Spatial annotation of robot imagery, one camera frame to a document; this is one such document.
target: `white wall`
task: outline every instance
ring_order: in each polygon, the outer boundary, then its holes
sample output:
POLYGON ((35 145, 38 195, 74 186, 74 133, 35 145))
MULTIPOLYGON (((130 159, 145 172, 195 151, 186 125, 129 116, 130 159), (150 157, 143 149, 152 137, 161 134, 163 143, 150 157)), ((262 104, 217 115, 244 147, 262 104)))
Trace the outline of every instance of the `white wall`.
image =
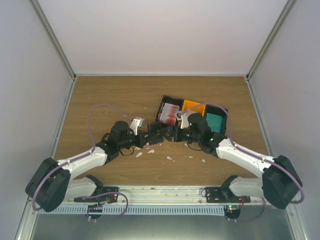
POLYGON ((39 0, 76 74, 247 74, 286 0, 39 0))
POLYGON ((252 77, 272 148, 304 184, 312 239, 320 226, 320 1, 298 0, 252 77))
POLYGON ((0 239, 12 240, 71 78, 27 0, 0 1, 0 36, 0 239))

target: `brown wood surface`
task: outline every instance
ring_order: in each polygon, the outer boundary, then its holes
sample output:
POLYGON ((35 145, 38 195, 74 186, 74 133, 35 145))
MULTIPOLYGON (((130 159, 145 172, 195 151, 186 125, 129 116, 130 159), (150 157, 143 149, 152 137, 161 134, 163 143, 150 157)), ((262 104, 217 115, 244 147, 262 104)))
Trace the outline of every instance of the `brown wood surface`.
MULTIPOLYGON (((229 110, 232 118, 234 141, 254 151, 266 153, 243 77, 110 76, 78 78, 55 159, 72 157, 92 146, 87 116, 93 106, 109 103, 131 118, 142 117, 145 119, 142 129, 146 130, 147 123, 155 121, 163 95, 222 105, 229 110)), ((97 108, 91 118, 95 140, 99 141, 119 120, 126 121, 112 108, 97 108)), ((228 135, 230 120, 227 122, 228 135)), ((253 177, 250 172, 232 162, 191 150, 183 142, 166 140, 161 145, 136 150, 131 156, 120 155, 84 175, 87 174, 94 175, 104 184, 128 185, 220 185, 230 175, 253 177)))

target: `orange bin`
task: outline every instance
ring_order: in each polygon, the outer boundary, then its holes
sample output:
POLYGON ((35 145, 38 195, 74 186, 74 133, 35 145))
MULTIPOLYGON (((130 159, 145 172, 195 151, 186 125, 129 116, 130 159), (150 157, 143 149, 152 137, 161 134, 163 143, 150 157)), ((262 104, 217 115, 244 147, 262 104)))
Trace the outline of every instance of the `orange bin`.
MULTIPOLYGON (((195 101, 184 100, 183 106, 182 106, 182 111, 187 110, 189 108, 192 108, 198 104, 200 104, 200 103, 195 102, 195 101)), ((195 111, 197 113, 201 113, 202 116, 205 116, 205 110, 206 110, 206 105, 198 106, 198 107, 192 109, 192 111, 195 111)))

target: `purple cable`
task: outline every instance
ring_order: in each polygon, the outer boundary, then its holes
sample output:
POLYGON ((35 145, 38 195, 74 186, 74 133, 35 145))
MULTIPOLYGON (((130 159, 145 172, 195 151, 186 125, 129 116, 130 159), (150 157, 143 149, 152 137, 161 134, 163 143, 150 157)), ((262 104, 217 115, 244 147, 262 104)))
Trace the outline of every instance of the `purple cable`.
MULTIPOLYGON (((125 204, 125 208, 124 210, 122 211, 122 213, 120 213, 119 215, 115 216, 115 217, 112 217, 112 218, 108 218, 108 219, 101 219, 101 220, 97 220, 95 219, 94 222, 108 222, 108 221, 112 221, 112 220, 115 220, 115 219, 118 219, 120 218, 121 216, 123 216, 127 209, 128 209, 128 206, 129 206, 129 200, 127 198, 126 195, 124 195, 123 193, 121 192, 118 192, 118 191, 111 191, 111 192, 105 192, 105 193, 102 193, 102 194, 99 194, 99 195, 95 195, 95 196, 82 196, 82 198, 84 199, 94 199, 94 198, 98 198, 98 197, 102 197, 102 196, 105 196, 105 195, 110 195, 110 194, 118 194, 118 195, 121 195, 125 198, 125 201, 126 201, 126 204, 125 204)), ((89 212, 90 210, 93 209, 93 208, 88 208, 88 211, 86 212, 86 217, 88 218, 88 220, 90 221, 90 216, 89 216, 89 212)))
POLYGON ((225 219, 227 219, 228 221, 229 221, 229 220, 234 220, 235 223, 236 223, 236 222, 239 222, 239 223, 247 223, 247 222, 253 222, 253 221, 259 220, 260 218, 263 217, 263 215, 265 215, 266 210, 267 210, 266 201, 265 201, 263 198, 261 198, 261 199, 262 199, 262 201, 263 201, 263 211, 262 211, 262 213, 260 213, 258 216, 254 217, 254 218, 250 218, 250 219, 244 219, 244 220, 241 220, 241 219, 240 219, 240 220, 237 220, 237 219, 234 219, 234 218, 229 218, 229 217, 227 217, 226 215, 224 215, 225 219))
POLYGON ((239 146, 234 142, 234 140, 232 139, 232 130, 233 130, 232 120, 231 120, 231 117, 230 117, 229 113, 227 112, 227 110, 225 110, 222 106, 220 106, 220 105, 218 105, 218 104, 216 104, 216 103, 213 103, 213 102, 200 103, 200 104, 195 105, 195 106, 193 106, 193 107, 191 107, 191 108, 188 108, 187 110, 182 111, 182 112, 181 112, 181 115, 182 115, 182 114, 185 114, 186 112, 188 112, 188 111, 190 111, 190 110, 192 110, 192 109, 195 109, 195 108, 197 108, 197 107, 200 107, 200 106, 202 106, 202 105, 213 105, 213 106, 216 106, 216 107, 220 108, 222 111, 224 111, 224 113, 226 114, 226 116, 229 118, 229 123, 230 123, 229 139, 230 139, 230 142, 231 142, 232 146, 233 146, 235 149, 238 149, 239 151, 243 152, 244 154, 247 154, 247 155, 249 155, 249 156, 251 156, 251 157, 253 157, 253 158, 255 158, 255 159, 258 159, 258 160, 260 160, 260 161, 265 161, 266 163, 271 164, 272 166, 275 166, 276 168, 278 168, 278 169, 280 169, 281 171, 283 171, 283 172, 296 184, 296 186, 298 187, 298 189, 299 189, 299 191, 300 191, 300 193, 301 193, 301 198, 300 198, 298 201, 291 201, 291 202, 290 202, 291 204, 300 204, 300 203, 302 203, 302 202, 304 201, 304 199, 305 199, 304 190, 303 190, 303 188, 300 186, 299 182, 295 179, 294 176, 292 176, 292 174, 291 174, 290 172, 288 172, 287 170, 285 170, 285 169, 284 169, 283 167, 281 167, 280 165, 274 163, 273 161, 269 161, 269 160, 266 160, 266 159, 263 160, 262 157, 257 156, 257 155, 255 155, 255 154, 253 154, 252 152, 249 152, 249 151, 247 151, 247 150, 239 147, 239 146))
POLYGON ((45 184, 45 182, 48 180, 48 178, 49 178, 55 171, 61 169, 62 167, 68 165, 69 163, 71 164, 71 163, 73 163, 73 162, 75 162, 75 161, 77 161, 77 160, 80 160, 80 159, 83 159, 83 158, 89 156, 91 153, 93 153, 93 152, 95 151, 95 149, 96 149, 96 142, 95 142, 95 138, 94 138, 94 135, 93 135, 92 130, 91 130, 91 127, 90 127, 90 118, 91 118, 91 115, 92 115, 93 111, 94 111, 96 108, 101 107, 101 106, 111 107, 111 108, 117 110, 123 117, 125 117, 126 119, 132 121, 132 118, 130 118, 130 117, 128 117, 127 115, 125 115, 125 114, 124 114, 120 109, 118 109, 117 107, 115 107, 115 106, 113 106, 113 105, 111 105, 111 104, 108 104, 108 103, 101 103, 101 104, 95 105, 93 108, 91 108, 91 110, 90 110, 90 112, 89 112, 89 115, 88 115, 88 119, 87 119, 87 126, 88 126, 89 134, 90 134, 90 137, 91 137, 91 140, 92 140, 92 149, 91 149, 89 152, 87 152, 87 153, 85 153, 85 154, 83 154, 83 155, 80 155, 80 156, 78 156, 78 157, 75 157, 75 158, 73 158, 73 159, 70 159, 69 162, 65 162, 65 163, 63 163, 63 164, 61 164, 61 165, 56 166, 54 169, 52 169, 52 170, 42 179, 42 181, 40 182, 40 184, 38 185, 38 187, 36 188, 36 190, 35 190, 35 192, 34 192, 34 194, 33 194, 33 198, 32 198, 32 208, 33 208, 34 211, 39 211, 39 210, 41 209, 41 207, 38 207, 38 208, 36 207, 36 199, 37 199, 37 196, 38 196, 39 191, 40 191, 40 189, 42 188, 42 186, 45 184))

